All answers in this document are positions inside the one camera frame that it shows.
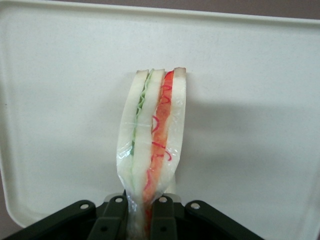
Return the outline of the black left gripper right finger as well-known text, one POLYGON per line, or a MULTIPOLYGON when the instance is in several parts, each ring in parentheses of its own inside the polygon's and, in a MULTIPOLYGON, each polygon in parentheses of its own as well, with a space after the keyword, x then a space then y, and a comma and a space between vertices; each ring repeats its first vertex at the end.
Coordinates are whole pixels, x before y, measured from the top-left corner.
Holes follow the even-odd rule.
POLYGON ((152 204, 150 240, 261 240, 262 237, 201 200, 186 205, 175 195, 152 204))

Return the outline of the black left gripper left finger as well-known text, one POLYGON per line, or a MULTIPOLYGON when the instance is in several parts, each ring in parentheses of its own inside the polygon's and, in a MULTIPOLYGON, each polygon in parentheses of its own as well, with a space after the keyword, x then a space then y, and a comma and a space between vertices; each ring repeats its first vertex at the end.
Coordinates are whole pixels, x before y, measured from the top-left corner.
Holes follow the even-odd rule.
POLYGON ((115 195, 96 206, 77 201, 6 237, 7 240, 124 240, 128 201, 115 195))

